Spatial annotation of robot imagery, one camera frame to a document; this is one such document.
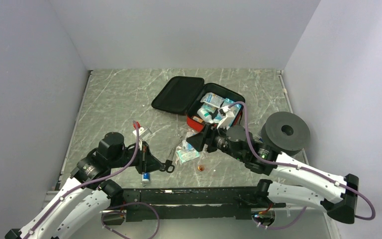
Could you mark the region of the white bandage roll blue label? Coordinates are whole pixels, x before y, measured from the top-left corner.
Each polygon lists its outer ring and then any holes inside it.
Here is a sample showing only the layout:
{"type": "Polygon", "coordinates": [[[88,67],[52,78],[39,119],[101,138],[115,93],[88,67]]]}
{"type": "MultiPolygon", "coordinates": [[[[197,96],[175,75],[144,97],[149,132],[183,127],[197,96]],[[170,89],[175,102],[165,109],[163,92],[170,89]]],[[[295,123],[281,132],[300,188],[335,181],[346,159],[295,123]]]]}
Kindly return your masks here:
{"type": "Polygon", "coordinates": [[[150,181],[151,181],[151,178],[150,178],[150,173],[149,172],[146,172],[146,173],[143,173],[142,174],[142,183],[143,184],[148,184],[148,183],[150,183],[150,181]]]}

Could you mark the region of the adhesive bandages clear bag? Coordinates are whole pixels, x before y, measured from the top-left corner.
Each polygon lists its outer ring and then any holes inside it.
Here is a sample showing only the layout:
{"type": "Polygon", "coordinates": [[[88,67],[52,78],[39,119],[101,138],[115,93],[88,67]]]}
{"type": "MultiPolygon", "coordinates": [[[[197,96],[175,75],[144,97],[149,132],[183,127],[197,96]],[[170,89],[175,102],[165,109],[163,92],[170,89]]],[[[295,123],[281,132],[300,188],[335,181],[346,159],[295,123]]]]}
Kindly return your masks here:
{"type": "Polygon", "coordinates": [[[177,155],[177,160],[181,163],[184,164],[188,161],[197,159],[200,157],[199,152],[197,152],[195,149],[189,150],[189,149],[178,149],[176,151],[177,155]]]}

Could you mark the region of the brown bottle orange cap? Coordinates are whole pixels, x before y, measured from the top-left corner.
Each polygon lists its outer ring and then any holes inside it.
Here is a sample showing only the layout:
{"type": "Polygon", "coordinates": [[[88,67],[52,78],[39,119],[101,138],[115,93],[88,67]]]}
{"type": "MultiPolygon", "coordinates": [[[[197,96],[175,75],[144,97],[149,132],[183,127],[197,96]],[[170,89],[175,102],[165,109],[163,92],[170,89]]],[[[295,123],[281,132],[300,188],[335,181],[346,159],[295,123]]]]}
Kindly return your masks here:
{"type": "Polygon", "coordinates": [[[200,117],[198,117],[198,116],[193,116],[192,120],[195,123],[199,124],[199,125],[204,125],[205,124],[205,121],[203,119],[201,119],[200,117]]]}

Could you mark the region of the black handled scissors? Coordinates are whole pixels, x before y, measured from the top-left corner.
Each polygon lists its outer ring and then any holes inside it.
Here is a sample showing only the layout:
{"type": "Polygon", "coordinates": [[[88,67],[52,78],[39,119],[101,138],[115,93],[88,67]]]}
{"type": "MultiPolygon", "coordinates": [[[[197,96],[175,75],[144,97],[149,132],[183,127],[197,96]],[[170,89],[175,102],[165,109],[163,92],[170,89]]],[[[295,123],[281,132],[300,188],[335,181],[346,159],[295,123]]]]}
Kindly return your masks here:
{"type": "Polygon", "coordinates": [[[175,144],[174,146],[171,148],[169,154],[168,154],[168,157],[164,163],[164,169],[162,170],[162,172],[167,172],[167,173],[173,173],[174,170],[175,170],[175,165],[173,163],[173,158],[175,156],[175,153],[177,151],[177,147],[182,143],[182,139],[180,138],[175,144]]]}

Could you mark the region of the white bottle green label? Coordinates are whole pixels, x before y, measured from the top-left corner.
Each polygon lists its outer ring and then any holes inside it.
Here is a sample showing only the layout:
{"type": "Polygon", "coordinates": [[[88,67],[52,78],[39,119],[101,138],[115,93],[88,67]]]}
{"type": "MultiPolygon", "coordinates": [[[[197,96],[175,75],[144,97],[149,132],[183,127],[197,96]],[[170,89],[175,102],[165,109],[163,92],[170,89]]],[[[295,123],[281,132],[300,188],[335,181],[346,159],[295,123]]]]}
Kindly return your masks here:
{"type": "Polygon", "coordinates": [[[200,118],[206,122],[206,123],[214,123],[212,116],[209,111],[207,111],[205,108],[200,108],[197,110],[197,114],[200,116],[200,118]]]}

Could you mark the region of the teal header small items bag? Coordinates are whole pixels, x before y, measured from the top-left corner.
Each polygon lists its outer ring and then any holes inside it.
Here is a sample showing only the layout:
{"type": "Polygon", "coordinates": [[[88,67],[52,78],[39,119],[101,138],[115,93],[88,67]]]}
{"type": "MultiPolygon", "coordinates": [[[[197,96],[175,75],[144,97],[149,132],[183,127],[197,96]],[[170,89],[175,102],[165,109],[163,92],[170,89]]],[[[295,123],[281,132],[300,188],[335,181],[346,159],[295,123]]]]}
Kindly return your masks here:
{"type": "Polygon", "coordinates": [[[218,111],[218,108],[216,108],[216,107],[214,107],[212,105],[208,105],[206,103],[204,103],[201,107],[204,108],[210,114],[215,114],[218,111]]]}

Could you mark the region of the red medicine kit case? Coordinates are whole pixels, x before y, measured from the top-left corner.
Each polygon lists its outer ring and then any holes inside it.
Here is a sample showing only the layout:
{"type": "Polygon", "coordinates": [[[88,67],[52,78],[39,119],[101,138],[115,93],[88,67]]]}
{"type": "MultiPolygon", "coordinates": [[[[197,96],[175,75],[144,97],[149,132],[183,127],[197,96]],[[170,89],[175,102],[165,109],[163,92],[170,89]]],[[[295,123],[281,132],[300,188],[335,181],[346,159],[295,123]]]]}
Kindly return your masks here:
{"type": "Polygon", "coordinates": [[[155,109],[187,117],[187,125],[197,132],[203,130],[204,122],[194,120],[197,110],[203,103],[200,101],[207,93],[215,93],[234,102],[245,102],[245,98],[224,86],[216,83],[206,83],[203,78],[189,76],[175,76],[152,101],[155,109]]]}

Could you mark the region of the white gauze dressing packet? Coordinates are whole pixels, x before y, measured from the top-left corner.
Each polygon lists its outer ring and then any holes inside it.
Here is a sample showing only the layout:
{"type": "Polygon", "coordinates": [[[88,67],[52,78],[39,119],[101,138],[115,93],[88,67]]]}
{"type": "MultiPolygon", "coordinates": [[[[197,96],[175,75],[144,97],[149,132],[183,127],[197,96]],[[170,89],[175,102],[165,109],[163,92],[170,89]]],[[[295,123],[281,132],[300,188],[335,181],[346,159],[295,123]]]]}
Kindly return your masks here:
{"type": "Polygon", "coordinates": [[[225,98],[213,93],[206,93],[200,100],[201,103],[211,105],[215,108],[220,108],[224,103],[225,98]]]}

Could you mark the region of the blue cotton swab packet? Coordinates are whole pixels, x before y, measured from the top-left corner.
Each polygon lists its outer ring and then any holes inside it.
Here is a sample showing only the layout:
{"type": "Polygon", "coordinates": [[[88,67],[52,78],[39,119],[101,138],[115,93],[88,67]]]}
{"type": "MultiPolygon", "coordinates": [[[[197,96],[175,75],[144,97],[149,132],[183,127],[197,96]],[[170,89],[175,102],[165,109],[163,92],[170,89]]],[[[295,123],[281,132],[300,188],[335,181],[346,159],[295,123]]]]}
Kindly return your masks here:
{"type": "MultiPolygon", "coordinates": [[[[235,103],[235,101],[233,101],[233,100],[231,100],[229,98],[225,98],[222,106],[223,107],[224,106],[229,106],[229,105],[231,105],[233,103],[235,103]]],[[[234,121],[235,121],[236,117],[239,116],[241,108],[242,108],[241,104],[235,104],[233,107],[230,108],[230,110],[234,113],[235,118],[232,120],[232,122],[229,124],[229,126],[233,126],[234,125],[234,121]]]]}

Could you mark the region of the alcohol wipes clear bag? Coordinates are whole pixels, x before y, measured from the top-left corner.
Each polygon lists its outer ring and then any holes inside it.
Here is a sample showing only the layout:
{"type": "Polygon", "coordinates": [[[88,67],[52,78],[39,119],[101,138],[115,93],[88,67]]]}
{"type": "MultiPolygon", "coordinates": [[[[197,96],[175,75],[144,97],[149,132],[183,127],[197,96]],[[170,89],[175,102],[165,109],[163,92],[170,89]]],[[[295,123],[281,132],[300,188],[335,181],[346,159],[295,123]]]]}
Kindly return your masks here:
{"type": "Polygon", "coordinates": [[[196,134],[195,131],[188,131],[188,132],[185,134],[185,136],[184,136],[184,138],[183,138],[183,140],[182,140],[182,149],[184,149],[184,150],[190,150],[190,151],[194,150],[193,146],[192,146],[190,143],[187,142],[187,138],[189,138],[189,137],[191,137],[191,136],[194,136],[195,134],[196,134]]]}

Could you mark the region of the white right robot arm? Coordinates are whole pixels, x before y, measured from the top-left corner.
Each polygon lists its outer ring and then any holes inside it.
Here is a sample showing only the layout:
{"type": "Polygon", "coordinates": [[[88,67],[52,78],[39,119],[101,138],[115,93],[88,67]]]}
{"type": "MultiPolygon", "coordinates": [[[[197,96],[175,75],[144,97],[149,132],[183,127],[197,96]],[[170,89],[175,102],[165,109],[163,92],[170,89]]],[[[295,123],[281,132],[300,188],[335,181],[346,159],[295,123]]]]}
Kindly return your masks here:
{"type": "Polygon", "coordinates": [[[301,163],[284,152],[275,151],[265,143],[255,141],[241,125],[217,129],[206,124],[203,130],[186,139],[195,150],[221,152],[242,162],[250,171],[281,177],[295,186],[261,179],[254,193],[257,205],[299,204],[325,212],[330,218],[353,224],[358,196],[357,176],[337,176],[301,163]]]}

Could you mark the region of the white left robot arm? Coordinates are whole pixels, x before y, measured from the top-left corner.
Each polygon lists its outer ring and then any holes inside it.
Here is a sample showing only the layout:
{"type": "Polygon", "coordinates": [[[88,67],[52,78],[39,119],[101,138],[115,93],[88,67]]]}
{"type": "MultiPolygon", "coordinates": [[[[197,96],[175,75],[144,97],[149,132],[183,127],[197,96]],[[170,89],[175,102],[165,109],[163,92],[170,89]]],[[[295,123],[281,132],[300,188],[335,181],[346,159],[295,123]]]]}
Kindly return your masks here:
{"type": "Polygon", "coordinates": [[[71,235],[99,211],[117,209],[124,190],[111,178],[113,168],[122,172],[135,167],[139,174],[153,171],[172,173],[172,161],[159,161],[140,138],[129,146],[124,136],[109,132],[77,163],[64,186],[49,204],[21,229],[9,230],[7,239],[62,239],[71,235]]]}

